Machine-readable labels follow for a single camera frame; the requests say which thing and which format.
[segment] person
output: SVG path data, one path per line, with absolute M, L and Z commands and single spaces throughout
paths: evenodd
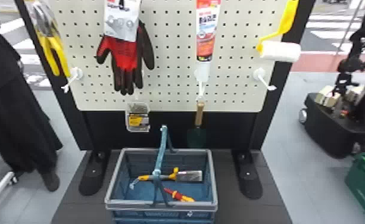
M 41 175 L 55 191 L 57 153 L 63 147 L 18 66 L 20 55 L 0 34 L 0 155 L 13 172 Z

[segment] wooden trowel handle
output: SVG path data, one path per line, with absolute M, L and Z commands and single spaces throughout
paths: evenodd
M 202 125 L 204 102 L 198 102 L 196 107 L 197 110 L 196 110 L 195 126 L 198 127 Z

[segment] red work glove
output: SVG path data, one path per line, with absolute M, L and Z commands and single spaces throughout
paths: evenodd
M 133 94 L 133 84 L 143 88 L 142 57 L 148 69 L 154 68 L 154 53 L 148 32 L 139 21 L 136 42 L 128 42 L 110 36 L 103 36 L 96 52 L 96 60 L 103 64 L 111 52 L 111 68 L 114 73 L 114 89 L 122 95 Z

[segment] white pegboard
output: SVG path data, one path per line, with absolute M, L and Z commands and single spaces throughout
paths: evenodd
M 286 0 L 222 1 L 206 111 L 262 109 L 267 91 L 252 74 L 262 67 L 269 82 L 274 62 L 260 59 L 255 46 L 259 37 L 277 30 L 285 4 Z M 85 74 L 71 85 L 78 109 L 124 110 L 125 102 L 135 96 L 124 97 L 113 89 L 110 57 L 103 65 L 94 58 L 103 33 L 104 0 L 52 0 L 50 5 L 70 67 L 80 67 Z M 144 86 L 135 94 L 152 111 L 196 109 L 195 9 L 195 0 L 143 0 L 139 18 L 153 44 L 155 69 L 142 66 Z

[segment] small packaged item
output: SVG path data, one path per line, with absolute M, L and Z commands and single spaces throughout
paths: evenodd
M 149 132 L 149 105 L 145 102 L 128 102 L 125 110 L 125 125 L 129 132 Z
M 104 34 L 135 42 L 139 25 L 140 0 L 106 0 Z

